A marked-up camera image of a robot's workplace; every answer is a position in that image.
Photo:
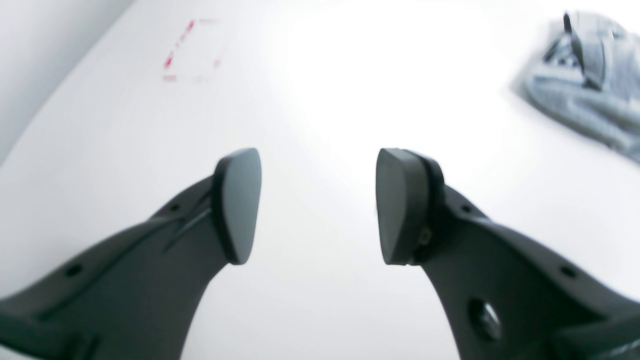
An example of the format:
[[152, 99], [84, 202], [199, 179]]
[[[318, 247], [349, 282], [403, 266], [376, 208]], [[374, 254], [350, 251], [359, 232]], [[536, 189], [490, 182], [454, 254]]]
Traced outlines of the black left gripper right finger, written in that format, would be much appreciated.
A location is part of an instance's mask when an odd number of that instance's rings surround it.
[[462, 360], [637, 360], [639, 303], [494, 222], [438, 162], [382, 148], [375, 202], [387, 265], [423, 269]]

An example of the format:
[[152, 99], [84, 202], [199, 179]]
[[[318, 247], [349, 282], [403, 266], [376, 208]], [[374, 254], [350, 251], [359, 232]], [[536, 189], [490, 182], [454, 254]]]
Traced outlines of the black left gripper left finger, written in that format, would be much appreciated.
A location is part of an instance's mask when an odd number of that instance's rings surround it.
[[247, 262], [262, 185], [256, 148], [146, 221], [1, 301], [1, 348], [30, 360], [178, 360], [211, 280]]

